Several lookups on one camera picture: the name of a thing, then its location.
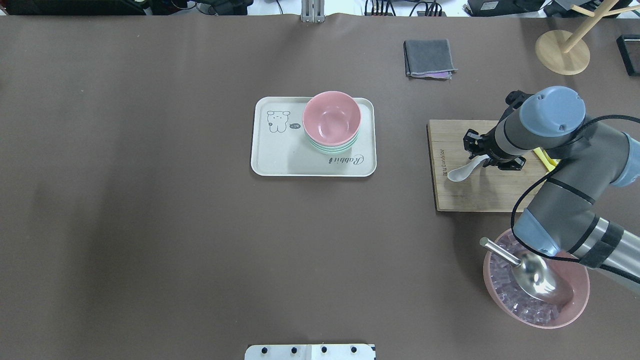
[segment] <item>white spoon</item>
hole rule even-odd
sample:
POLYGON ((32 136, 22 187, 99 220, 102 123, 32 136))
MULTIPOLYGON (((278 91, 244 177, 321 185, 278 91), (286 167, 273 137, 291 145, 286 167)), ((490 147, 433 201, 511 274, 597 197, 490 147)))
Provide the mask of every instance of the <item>white spoon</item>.
POLYGON ((447 177, 451 181, 455 181, 456 183, 466 179, 471 175, 471 172, 476 168, 476 166, 480 165, 481 162, 488 159, 489 155, 481 155, 476 156, 470 163, 466 164, 463 167, 459 167, 457 169, 451 170, 447 173, 447 177))

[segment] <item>blue joint cap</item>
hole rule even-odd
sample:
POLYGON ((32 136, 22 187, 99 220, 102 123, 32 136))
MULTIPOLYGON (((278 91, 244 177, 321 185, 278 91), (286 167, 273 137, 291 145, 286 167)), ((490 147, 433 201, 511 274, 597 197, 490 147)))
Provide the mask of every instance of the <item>blue joint cap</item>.
POLYGON ((565 86, 551 86, 531 96, 520 107, 520 121, 530 132, 556 138, 567 135, 584 120, 584 101, 565 86))
POLYGON ((613 186, 621 188, 622 186, 633 183, 638 176, 640 176, 640 142, 624 133, 629 141, 629 156, 627 158, 627 164, 620 173, 620 176, 611 183, 613 186))
POLYGON ((513 233, 528 246, 545 255, 555 256, 560 251, 558 244, 529 209, 524 209, 522 215, 513 226, 513 233))

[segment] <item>pink bowl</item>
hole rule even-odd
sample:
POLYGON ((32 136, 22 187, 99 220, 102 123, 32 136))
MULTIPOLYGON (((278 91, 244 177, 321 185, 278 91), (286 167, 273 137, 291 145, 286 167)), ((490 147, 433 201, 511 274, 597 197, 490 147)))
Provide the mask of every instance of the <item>pink bowl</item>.
MULTIPOLYGON (((511 230, 507 230, 502 233, 496 243, 500 243, 500 241, 507 237, 513 236, 511 230)), ((561 256, 563 258, 571 258, 567 252, 561 251, 557 256, 561 256)), ((540 329, 556 329, 558 327, 567 326, 570 323, 574 322, 577 319, 584 309, 587 307, 587 301, 589 300, 589 292, 591 291, 591 287, 589 284, 589 274, 587 273, 587 268, 577 264, 577 263, 569 263, 567 261, 553 261, 547 260, 547 263, 550 268, 556 271, 558 275, 560 275, 563 279, 567 280, 569 284, 573 287, 573 299, 571 302, 565 304, 560 311, 559 316, 555 320, 549 321, 546 325, 538 325, 530 322, 526 322, 525 320, 517 317, 514 313, 512 313, 506 305, 498 299, 498 294, 495 292, 493 288, 493 284, 491 282, 491 270, 489 267, 489 261, 491 260, 491 252, 487 252, 484 257, 484 267, 483 267, 483 275, 484 275, 484 285, 486 285, 486 289, 489 291, 491 298, 495 301, 496 304, 509 316, 514 319, 517 319, 520 322, 526 323, 527 325, 538 327, 540 329)))
POLYGON ((317 94, 302 113, 302 126, 311 140, 324 146, 339 146, 351 140, 360 128, 360 108, 344 92, 317 94))

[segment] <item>wooden cutting board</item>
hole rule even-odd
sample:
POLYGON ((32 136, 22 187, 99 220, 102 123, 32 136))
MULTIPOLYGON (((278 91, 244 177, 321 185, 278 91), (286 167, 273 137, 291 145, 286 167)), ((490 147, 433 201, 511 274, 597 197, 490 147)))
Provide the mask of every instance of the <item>wooden cutting board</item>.
MULTIPOLYGON (((462 138, 468 129, 487 133, 496 120, 430 120, 427 125, 431 172, 439 211, 511 212, 518 198, 530 185, 547 173, 532 152, 524 155, 527 163, 521 171, 502 171, 497 167, 477 167, 464 181, 454 183, 447 172, 468 163, 462 138)), ((537 187, 520 204, 519 212, 537 194, 537 187)))

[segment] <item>black box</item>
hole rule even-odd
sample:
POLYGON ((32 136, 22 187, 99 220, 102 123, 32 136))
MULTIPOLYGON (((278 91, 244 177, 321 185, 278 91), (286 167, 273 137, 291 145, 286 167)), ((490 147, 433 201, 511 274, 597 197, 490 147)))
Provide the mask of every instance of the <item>black box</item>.
POLYGON ((627 74, 640 76, 640 35, 620 35, 617 43, 627 74))

